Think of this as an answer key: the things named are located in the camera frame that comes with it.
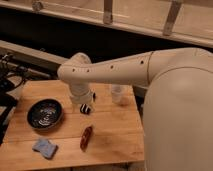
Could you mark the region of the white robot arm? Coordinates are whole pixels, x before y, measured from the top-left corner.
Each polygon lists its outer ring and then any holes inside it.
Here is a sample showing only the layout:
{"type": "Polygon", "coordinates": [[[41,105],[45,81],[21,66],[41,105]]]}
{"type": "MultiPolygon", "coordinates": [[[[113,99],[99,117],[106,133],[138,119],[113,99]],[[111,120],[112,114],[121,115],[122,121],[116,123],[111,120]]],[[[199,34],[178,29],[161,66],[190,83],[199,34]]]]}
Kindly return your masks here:
{"type": "Polygon", "coordinates": [[[91,83],[145,87],[145,171],[213,171],[213,53],[156,50],[93,63],[77,53],[60,65],[71,101],[92,100],[91,83]]]}

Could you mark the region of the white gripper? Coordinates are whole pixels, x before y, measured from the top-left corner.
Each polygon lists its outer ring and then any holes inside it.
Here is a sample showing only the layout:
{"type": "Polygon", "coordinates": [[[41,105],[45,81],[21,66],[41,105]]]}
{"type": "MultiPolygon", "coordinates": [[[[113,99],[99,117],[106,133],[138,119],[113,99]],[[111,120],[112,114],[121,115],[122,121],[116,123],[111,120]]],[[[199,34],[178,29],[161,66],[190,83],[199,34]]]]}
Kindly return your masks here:
{"type": "Polygon", "coordinates": [[[88,83],[74,83],[69,85],[70,100],[74,107],[82,104],[90,105],[93,100],[93,93],[88,83]]]}

